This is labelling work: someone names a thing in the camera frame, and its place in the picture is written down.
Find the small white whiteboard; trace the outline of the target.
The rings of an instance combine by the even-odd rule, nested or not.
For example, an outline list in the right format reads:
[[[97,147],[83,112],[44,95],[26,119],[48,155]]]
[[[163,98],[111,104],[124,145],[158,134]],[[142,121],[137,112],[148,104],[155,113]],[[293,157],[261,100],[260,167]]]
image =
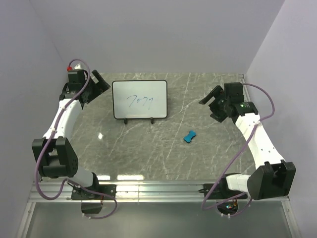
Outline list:
[[[112,83],[115,119],[167,117],[166,80],[124,80]]]

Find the blue whiteboard eraser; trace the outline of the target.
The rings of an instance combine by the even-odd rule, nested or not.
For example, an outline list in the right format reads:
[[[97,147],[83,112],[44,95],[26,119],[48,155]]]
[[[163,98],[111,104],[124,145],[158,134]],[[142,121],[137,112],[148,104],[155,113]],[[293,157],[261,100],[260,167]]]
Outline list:
[[[190,130],[188,132],[188,134],[183,138],[185,142],[187,143],[191,143],[191,141],[193,140],[193,138],[196,136],[196,132],[193,130]]]

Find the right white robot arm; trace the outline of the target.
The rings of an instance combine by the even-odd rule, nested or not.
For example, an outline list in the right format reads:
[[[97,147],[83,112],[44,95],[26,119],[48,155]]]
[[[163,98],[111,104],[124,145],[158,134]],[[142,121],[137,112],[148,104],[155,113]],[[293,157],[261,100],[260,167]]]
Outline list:
[[[219,194],[230,198],[239,191],[248,194],[253,200],[262,200],[287,196],[295,176],[294,163],[287,162],[277,151],[263,127],[263,120],[253,102],[245,101],[244,83],[225,83],[216,86],[200,100],[208,104],[211,118],[223,122],[232,119],[246,140],[243,148],[249,148],[255,163],[255,172],[251,175],[227,174],[223,172],[219,185]]]

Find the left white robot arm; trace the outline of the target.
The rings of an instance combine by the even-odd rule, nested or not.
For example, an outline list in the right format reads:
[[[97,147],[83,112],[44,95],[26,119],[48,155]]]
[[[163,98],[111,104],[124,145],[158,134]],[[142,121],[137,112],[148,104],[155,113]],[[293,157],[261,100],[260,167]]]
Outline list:
[[[39,178],[65,178],[75,186],[83,187],[88,199],[100,194],[95,173],[79,166],[78,157],[69,142],[77,117],[83,107],[110,88],[97,70],[92,71],[93,81],[83,69],[68,68],[68,82],[59,96],[57,113],[48,131],[32,142],[36,160],[35,181]]]

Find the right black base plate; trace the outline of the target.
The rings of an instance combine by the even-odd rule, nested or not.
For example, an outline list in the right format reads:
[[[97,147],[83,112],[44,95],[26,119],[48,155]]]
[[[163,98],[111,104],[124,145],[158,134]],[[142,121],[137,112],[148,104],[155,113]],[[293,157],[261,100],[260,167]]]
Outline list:
[[[205,183],[203,184],[203,188],[199,190],[199,193],[202,193],[204,197],[207,196],[207,193],[213,186],[213,183]],[[241,191],[233,191],[229,190],[225,185],[221,185],[218,183],[218,185],[215,187],[214,191],[211,193],[211,195],[208,197],[208,200],[224,200],[228,199],[232,196],[238,195],[242,193]]]

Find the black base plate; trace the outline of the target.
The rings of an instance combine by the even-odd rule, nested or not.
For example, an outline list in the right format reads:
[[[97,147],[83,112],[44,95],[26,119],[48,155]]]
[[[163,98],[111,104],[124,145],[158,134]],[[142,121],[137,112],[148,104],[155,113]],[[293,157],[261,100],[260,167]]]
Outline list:
[[[113,200],[116,195],[116,185],[101,184],[96,190],[74,187],[71,200]]]
[[[213,183],[205,183],[203,184],[203,188],[199,190],[199,193],[202,193],[204,197],[207,196],[207,193],[213,186]],[[215,187],[214,191],[211,193],[211,195],[208,197],[208,200],[224,200],[228,199],[232,196],[238,195],[242,193],[241,191],[233,191],[229,190],[225,185],[221,185],[218,183],[218,185]]]

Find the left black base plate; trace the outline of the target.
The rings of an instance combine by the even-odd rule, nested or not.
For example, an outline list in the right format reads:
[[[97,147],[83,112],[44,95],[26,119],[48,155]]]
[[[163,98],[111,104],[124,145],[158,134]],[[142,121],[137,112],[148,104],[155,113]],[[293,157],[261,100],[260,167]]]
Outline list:
[[[116,195],[116,185],[101,184],[96,190],[74,187],[71,200],[113,200]]]

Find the aluminium rail frame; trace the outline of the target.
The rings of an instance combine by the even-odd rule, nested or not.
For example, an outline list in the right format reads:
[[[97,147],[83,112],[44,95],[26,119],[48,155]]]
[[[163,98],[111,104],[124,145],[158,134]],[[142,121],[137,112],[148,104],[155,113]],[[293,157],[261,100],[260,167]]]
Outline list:
[[[128,124],[112,115],[105,92],[86,106],[71,143],[80,165],[103,184],[116,185],[116,202],[105,201],[99,220],[81,214],[81,202],[65,186],[48,202],[31,190],[20,238],[299,238],[288,197],[239,200],[240,215],[203,211],[199,190],[213,182],[244,143],[230,120],[217,123],[199,105],[214,86],[244,81],[243,74],[105,73],[115,80],[166,80],[168,117]],[[190,130],[191,143],[184,141]]]

